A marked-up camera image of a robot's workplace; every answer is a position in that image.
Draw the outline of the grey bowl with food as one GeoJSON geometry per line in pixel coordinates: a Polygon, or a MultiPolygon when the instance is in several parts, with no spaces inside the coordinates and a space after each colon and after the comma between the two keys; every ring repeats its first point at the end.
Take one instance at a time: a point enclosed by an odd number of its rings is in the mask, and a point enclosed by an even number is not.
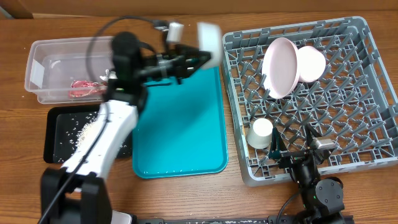
{"type": "Polygon", "coordinates": [[[209,52],[211,58],[201,68],[217,67],[222,60],[223,47],[221,29],[216,24],[207,22],[197,23],[198,46],[201,51],[209,52]]]}

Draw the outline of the white tissue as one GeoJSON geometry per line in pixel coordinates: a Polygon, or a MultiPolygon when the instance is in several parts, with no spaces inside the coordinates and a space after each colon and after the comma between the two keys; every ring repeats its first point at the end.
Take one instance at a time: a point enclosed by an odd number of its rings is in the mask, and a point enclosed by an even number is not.
{"type": "Polygon", "coordinates": [[[100,79],[104,82],[108,82],[109,79],[117,79],[116,72],[114,70],[106,69],[105,75],[100,76],[100,79]]]}

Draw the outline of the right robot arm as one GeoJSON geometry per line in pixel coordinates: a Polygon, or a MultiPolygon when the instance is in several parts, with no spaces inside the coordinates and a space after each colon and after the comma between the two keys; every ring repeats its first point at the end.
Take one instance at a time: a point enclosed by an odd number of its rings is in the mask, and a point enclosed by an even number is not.
{"type": "Polygon", "coordinates": [[[278,161],[280,169],[288,170],[290,178],[298,185],[298,192],[283,204],[274,223],[353,223],[353,217],[341,214],[345,209],[342,181],[337,177],[321,178],[317,168],[329,159],[336,149],[335,143],[309,124],[305,126],[305,136],[306,149],[290,152],[281,133],[277,128],[272,129],[268,157],[278,161]],[[283,217],[286,206],[298,196],[304,210],[283,217]]]}

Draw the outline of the red foil wrapper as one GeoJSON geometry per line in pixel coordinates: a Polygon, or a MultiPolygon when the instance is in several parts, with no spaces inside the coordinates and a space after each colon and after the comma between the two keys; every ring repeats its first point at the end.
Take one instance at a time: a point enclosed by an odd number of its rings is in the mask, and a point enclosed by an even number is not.
{"type": "Polygon", "coordinates": [[[104,93],[107,89],[107,84],[88,80],[75,80],[72,82],[71,88],[68,93],[70,98],[84,98],[104,93]]]}

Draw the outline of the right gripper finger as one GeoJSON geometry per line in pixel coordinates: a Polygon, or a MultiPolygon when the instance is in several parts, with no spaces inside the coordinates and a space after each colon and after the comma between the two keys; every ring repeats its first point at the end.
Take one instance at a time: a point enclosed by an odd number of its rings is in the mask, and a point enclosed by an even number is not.
{"type": "Polygon", "coordinates": [[[313,128],[310,124],[306,124],[304,129],[305,129],[307,146],[310,146],[312,141],[315,138],[321,137],[321,134],[315,128],[313,128]]]}
{"type": "Polygon", "coordinates": [[[268,158],[270,159],[280,159],[282,157],[282,152],[287,151],[285,143],[280,135],[277,128],[272,129],[272,139],[269,148],[268,158]]]}

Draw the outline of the large pink plate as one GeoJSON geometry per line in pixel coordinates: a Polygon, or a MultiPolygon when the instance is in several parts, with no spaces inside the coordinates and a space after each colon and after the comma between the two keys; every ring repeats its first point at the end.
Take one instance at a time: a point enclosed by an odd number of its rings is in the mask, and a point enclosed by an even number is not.
{"type": "Polygon", "coordinates": [[[262,63],[266,76],[263,86],[269,96],[281,99],[289,95],[299,81],[298,48],[284,37],[275,39],[267,48],[262,63]]]}

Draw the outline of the pink bowl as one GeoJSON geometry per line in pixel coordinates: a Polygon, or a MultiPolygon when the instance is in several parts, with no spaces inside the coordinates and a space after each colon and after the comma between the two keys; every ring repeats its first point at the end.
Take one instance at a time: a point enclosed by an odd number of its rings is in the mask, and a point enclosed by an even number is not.
{"type": "Polygon", "coordinates": [[[297,57],[300,69],[300,82],[314,82],[323,75],[326,67],[326,59],[315,47],[304,46],[298,49],[297,57]]]}

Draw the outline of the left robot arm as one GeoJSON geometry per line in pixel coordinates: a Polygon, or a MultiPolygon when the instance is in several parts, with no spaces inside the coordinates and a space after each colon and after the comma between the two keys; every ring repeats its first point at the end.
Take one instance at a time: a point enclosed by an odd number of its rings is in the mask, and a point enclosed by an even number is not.
{"type": "Polygon", "coordinates": [[[137,217],[112,209],[105,180],[123,141],[137,126],[148,97],[145,83],[188,78],[200,68],[215,67],[221,58],[217,32],[199,31],[198,47],[183,45],[167,29],[168,50],[143,57],[144,44],[130,32],[113,37],[116,78],[108,80],[96,121],[75,153],[59,170],[46,169],[40,183],[40,223],[137,223],[137,217]]]}

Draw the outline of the white paper cup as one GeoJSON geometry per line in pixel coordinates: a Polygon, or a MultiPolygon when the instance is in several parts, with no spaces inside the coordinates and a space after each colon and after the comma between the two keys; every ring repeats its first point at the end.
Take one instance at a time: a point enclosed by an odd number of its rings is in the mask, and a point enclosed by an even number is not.
{"type": "Polygon", "coordinates": [[[266,118],[259,118],[253,122],[246,135],[248,144],[255,149],[264,149],[272,139],[273,124],[266,118]]]}

